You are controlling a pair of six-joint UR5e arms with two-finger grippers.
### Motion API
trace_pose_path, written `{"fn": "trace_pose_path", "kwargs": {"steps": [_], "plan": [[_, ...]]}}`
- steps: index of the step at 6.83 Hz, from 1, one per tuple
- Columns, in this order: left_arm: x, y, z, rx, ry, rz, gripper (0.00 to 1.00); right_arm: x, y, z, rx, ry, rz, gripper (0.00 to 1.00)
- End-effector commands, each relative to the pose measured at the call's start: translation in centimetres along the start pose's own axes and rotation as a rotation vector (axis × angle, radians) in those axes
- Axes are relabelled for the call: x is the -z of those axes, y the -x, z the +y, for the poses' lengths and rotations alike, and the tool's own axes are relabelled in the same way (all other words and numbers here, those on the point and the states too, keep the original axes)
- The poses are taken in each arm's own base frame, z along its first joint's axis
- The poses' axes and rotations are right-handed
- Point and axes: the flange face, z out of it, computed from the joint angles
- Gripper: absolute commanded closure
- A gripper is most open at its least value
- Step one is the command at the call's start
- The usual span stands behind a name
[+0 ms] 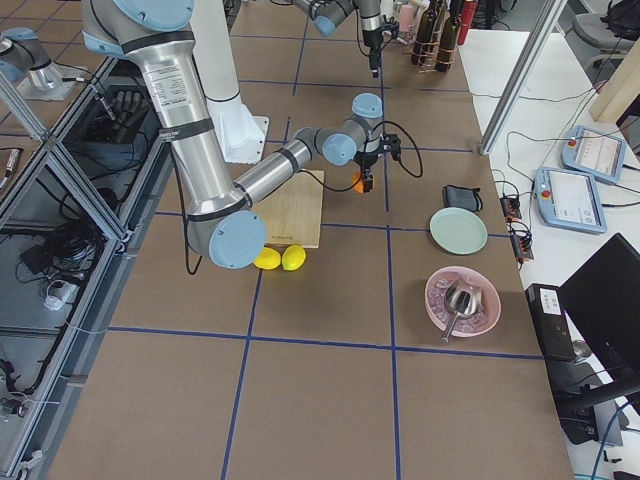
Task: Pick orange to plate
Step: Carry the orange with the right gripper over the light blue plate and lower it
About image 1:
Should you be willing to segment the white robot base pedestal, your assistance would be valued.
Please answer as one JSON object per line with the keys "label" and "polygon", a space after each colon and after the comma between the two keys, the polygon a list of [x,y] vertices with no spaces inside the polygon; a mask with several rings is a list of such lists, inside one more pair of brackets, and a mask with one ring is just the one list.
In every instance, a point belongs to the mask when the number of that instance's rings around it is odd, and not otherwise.
{"label": "white robot base pedestal", "polygon": [[244,104],[221,0],[195,0],[190,20],[194,61],[224,160],[255,164],[262,158],[269,119]]}

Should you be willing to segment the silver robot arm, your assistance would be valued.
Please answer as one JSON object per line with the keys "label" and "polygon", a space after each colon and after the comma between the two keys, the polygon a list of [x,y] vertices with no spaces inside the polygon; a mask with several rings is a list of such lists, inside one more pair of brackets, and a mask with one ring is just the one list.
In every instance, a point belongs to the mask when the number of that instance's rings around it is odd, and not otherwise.
{"label": "silver robot arm", "polygon": [[239,269],[258,257],[266,228],[254,204],[314,158],[342,166],[379,146],[383,104],[376,94],[362,93],[340,126],[301,129],[232,178],[227,160],[258,143],[263,132],[240,96],[222,3],[86,1],[82,13],[89,50],[140,69],[161,138],[176,154],[189,193],[186,240],[218,266]]}
{"label": "silver robot arm", "polygon": [[323,37],[331,36],[352,13],[357,13],[368,56],[381,53],[384,27],[380,1],[273,1],[273,4],[298,8]]}

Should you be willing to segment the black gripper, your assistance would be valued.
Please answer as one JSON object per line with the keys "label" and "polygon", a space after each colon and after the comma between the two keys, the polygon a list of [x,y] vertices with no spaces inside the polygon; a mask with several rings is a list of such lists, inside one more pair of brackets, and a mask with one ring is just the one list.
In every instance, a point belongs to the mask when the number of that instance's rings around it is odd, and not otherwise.
{"label": "black gripper", "polygon": [[381,150],[376,148],[371,151],[357,151],[353,161],[358,165],[359,175],[361,176],[362,192],[370,192],[375,185],[374,175],[371,168],[378,161]]}
{"label": "black gripper", "polygon": [[364,45],[369,49],[370,56],[378,56],[383,44],[383,33],[381,28],[374,30],[363,30]]}

